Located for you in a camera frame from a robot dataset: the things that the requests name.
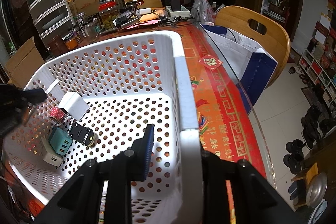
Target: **power strip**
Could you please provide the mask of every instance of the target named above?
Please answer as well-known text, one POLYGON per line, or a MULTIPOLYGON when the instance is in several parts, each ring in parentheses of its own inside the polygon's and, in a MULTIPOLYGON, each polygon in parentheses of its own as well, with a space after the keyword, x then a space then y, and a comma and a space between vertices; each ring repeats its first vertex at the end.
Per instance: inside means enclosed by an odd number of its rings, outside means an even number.
POLYGON ((56 154, 55 150, 51 147, 47 139, 42 137, 40 138, 39 148, 42 158, 45 162, 54 166, 60 166, 63 158, 56 154))
POLYGON ((182 5, 181 5, 181 11, 172 11, 171 6, 167 6, 166 8, 170 17, 179 17, 179 16, 183 18, 190 17, 190 11, 187 8, 183 7, 182 5))

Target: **white shopping bag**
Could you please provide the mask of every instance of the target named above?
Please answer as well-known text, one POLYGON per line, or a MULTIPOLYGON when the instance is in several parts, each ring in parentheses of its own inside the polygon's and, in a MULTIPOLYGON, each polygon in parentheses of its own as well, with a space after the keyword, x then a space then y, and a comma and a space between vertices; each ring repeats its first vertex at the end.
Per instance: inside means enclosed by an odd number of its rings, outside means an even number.
MULTIPOLYGON (((277 61, 255 40, 221 26, 206 26, 205 31, 223 53, 254 105, 267 86, 277 61)), ((249 104, 242 99, 247 112, 249 104)))

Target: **wall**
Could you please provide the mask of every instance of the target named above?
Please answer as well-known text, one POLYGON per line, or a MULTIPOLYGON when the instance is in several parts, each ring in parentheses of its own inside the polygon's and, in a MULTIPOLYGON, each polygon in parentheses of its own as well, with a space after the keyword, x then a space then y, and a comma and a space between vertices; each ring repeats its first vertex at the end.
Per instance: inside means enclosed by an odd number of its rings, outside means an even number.
POLYGON ((328 12, 328 0, 303 0, 299 25, 292 41, 292 48, 302 54, 312 38, 317 21, 321 13, 328 12))

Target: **pickled olive jar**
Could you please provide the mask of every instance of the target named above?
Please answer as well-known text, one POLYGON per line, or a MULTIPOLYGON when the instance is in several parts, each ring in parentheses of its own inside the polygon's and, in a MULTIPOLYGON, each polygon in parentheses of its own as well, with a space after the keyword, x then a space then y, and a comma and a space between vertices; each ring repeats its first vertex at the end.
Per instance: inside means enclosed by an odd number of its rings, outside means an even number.
POLYGON ((115 28, 113 21, 119 16, 119 11, 116 7, 116 2, 110 1, 99 6, 99 15, 105 30, 115 28))

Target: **cardboard box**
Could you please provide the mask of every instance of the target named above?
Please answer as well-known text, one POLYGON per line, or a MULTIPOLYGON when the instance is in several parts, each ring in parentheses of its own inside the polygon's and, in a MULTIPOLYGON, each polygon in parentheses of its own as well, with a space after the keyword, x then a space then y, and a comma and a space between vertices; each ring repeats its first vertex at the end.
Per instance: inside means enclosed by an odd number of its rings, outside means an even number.
POLYGON ((72 16, 75 17, 76 15, 78 15, 74 0, 68 0, 68 4, 69 4, 70 11, 72 13, 72 16))
POLYGON ((293 48, 291 48, 289 56, 293 59, 293 61, 294 61, 295 64, 299 63, 301 55, 298 54, 293 48))
POLYGON ((8 60, 4 69, 13 84, 23 89, 43 64, 44 60, 35 47, 34 37, 32 37, 8 60))
POLYGON ((99 12, 99 0, 73 0, 76 6, 77 14, 85 12, 87 17, 99 12))

